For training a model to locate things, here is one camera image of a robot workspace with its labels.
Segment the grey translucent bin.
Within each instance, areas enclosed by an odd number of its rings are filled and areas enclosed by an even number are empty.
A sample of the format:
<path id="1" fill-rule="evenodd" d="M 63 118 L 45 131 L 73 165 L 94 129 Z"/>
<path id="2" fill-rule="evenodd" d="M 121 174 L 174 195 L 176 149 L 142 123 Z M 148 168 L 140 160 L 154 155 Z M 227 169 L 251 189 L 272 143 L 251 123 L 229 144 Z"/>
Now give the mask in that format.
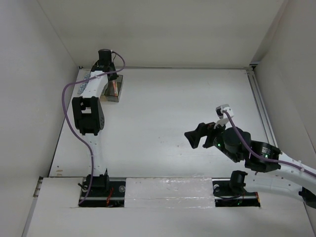
<path id="1" fill-rule="evenodd" d="M 123 86 L 123 75 L 118 75 L 116 80 L 110 81 L 106 84 L 102 96 L 105 101 L 116 102 L 120 100 L 121 90 Z"/>

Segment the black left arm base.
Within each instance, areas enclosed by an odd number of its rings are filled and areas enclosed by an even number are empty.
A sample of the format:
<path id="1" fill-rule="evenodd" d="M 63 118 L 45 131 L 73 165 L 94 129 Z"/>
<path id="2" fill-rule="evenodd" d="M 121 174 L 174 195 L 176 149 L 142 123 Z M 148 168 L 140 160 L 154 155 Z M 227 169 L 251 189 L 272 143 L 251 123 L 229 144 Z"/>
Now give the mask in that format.
<path id="1" fill-rule="evenodd" d="M 111 178 L 107 173 L 98 177 L 88 175 L 78 185 L 79 207 L 124 207 L 126 178 Z"/>

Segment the orange thin pen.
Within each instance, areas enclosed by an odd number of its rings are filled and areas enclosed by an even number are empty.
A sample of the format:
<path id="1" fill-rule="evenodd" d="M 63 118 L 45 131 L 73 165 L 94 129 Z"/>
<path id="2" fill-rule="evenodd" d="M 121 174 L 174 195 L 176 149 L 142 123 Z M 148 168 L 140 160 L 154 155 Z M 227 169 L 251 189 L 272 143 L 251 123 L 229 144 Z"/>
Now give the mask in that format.
<path id="1" fill-rule="evenodd" d="M 118 83 L 116 81 L 113 82 L 113 89 L 114 89 L 114 95 L 116 97 L 119 96 L 119 86 L 118 86 Z"/>

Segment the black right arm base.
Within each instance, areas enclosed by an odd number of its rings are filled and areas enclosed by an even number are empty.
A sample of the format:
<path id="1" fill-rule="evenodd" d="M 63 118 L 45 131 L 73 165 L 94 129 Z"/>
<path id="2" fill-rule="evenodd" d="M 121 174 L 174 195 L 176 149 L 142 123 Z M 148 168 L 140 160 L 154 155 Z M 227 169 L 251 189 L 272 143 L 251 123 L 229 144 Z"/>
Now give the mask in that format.
<path id="1" fill-rule="evenodd" d="M 244 171 L 233 171 L 230 178 L 212 178 L 215 207 L 261 207 L 257 192 L 245 189 Z"/>

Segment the aluminium side rail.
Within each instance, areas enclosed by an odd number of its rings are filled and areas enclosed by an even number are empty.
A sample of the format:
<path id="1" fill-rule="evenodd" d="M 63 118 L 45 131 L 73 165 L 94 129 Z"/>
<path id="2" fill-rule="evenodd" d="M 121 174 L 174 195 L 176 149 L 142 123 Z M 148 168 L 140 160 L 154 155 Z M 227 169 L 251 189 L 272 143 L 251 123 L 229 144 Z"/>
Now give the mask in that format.
<path id="1" fill-rule="evenodd" d="M 257 110 L 259 113 L 260 120 L 262 122 L 265 136 L 267 138 L 268 143 L 271 145 L 278 147 L 276 137 L 273 132 L 273 128 L 265 107 L 265 103 L 263 97 L 261 95 L 261 91 L 259 88 L 259 84 L 255 75 L 254 69 L 256 68 L 256 64 L 250 64 L 248 67 L 245 68 L 246 74 L 248 76 L 248 80 L 251 86 L 251 90 L 254 96 L 254 100 L 257 106 Z"/>

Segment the clear plastic bin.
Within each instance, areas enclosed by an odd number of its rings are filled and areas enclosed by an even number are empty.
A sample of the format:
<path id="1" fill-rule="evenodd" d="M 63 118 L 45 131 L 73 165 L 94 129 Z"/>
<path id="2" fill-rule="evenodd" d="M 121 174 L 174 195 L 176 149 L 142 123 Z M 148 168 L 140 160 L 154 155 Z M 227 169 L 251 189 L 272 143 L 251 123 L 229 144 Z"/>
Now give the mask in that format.
<path id="1" fill-rule="evenodd" d="M 83 79 L 82 79 L 82 80 L 87 80 L 87 79 L 89 79 L 89 78 L 90 78 L 90 73 L 87 73 L 87 74 L 85 74 L 85 75 L 83 76 Z M 85 90 L 87 84 L 88 84 L 88 82 L 83 82 L 83 83 L 81 83 L 81 84 L 79 85 L 79 89 L 78 89 L 78 92 L 77 92 L 78 95 L 81 95 L 81 94 L 84 92 L 84 90 Z"/>

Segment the pink thin pen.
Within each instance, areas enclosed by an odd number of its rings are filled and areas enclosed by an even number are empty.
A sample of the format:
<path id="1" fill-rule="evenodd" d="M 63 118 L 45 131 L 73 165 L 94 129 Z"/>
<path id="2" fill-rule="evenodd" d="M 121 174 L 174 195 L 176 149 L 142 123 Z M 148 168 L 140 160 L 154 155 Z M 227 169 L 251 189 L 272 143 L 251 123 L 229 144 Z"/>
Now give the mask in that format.
<path id="1" fill-rule="evenodd" d="M 112 81 L 113 83 L 113 91 L 114 91 L 114 95 L 118 96 L 118 86 L 117 86 L 117 82 L 116 81 Z"/>

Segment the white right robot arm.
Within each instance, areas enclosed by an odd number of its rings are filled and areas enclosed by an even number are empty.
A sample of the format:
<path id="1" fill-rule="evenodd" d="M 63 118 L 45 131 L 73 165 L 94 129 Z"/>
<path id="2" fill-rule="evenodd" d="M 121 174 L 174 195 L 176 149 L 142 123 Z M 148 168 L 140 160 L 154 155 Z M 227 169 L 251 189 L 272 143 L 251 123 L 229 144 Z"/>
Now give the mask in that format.
<path id="1" fill-rule="evenodd" d="M 249 132 L 235 125 L 227 128 L 214 122 L 200 123 L 193 131 L 185 132 L 185 137 L 193 149 L 205 137 L 203 147 L 216 148 L 234 163 L 243 162 L 244 167 L 254 172 L 235 170 L 228 182 L 228 197 L 218 199 L 230 201 L 246 193 L 268 191 L 290 196 L 315 208 L 316 170 L 291 158 L 279 148 L 269 143 L 254 141 Z"/>

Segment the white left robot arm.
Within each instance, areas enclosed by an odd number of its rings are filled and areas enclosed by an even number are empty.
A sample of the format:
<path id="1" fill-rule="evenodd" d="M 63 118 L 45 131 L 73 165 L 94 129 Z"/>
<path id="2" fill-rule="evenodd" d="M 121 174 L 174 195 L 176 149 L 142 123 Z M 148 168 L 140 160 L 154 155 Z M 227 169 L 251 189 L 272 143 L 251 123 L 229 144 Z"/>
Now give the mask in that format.
<path id="1" fill-rule="evenodd" d="M 99 59 L 91 68 L 85 89 L 79 97 L 72 99 L 75 127 L 93 153 L 92 172 L 81 186 L 83 189 L 87 186 L 90 198 L 104 196 L 110 191 L 110 181 L 101 146 L 101 131 L 105 126 L 105 118 L 100 96 L 109 79 L 118 77 L 112 61 L 112 53 L 109 49 L 98 51 Z"/>

